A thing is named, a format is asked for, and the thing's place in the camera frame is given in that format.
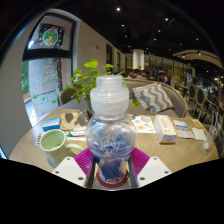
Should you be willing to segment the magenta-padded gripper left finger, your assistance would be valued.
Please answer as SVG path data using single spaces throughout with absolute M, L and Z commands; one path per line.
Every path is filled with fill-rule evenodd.
M 95 173 L 93 155 L 85 149 L 75 157 L 66 157 L 52 173 L 78 186 L 91 188 Z

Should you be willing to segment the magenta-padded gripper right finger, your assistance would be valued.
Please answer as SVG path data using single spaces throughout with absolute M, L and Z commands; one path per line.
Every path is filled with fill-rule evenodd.
M 128 163 L 133 188 L 143 187 L 171 174 L 159 157 L 149 157 L 137 148 L 132 150 Z

